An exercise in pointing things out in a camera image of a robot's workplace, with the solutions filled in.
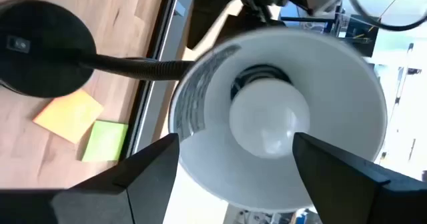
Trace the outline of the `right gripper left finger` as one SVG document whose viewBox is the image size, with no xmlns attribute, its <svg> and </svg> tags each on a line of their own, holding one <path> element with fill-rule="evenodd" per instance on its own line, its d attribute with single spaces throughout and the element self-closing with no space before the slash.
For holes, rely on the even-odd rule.
<svg viewBox="0 0 427 224">
<path fill-rule="evenodd" d="M 3 189 L 1 222 L 162 223 L 178 159 L 170 133 L 69 189 Z"/>
</svg>

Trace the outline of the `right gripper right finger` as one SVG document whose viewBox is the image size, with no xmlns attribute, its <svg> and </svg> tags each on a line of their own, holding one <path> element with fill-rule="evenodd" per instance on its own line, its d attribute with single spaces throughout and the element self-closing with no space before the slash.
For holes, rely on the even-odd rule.
<svg viewBox="0 0 427 224">
<path fill-rule="evenodd" d="M 306 133 L 292 153 L 323 223 L 426 223 L 426 183 Z"/>
</svg>

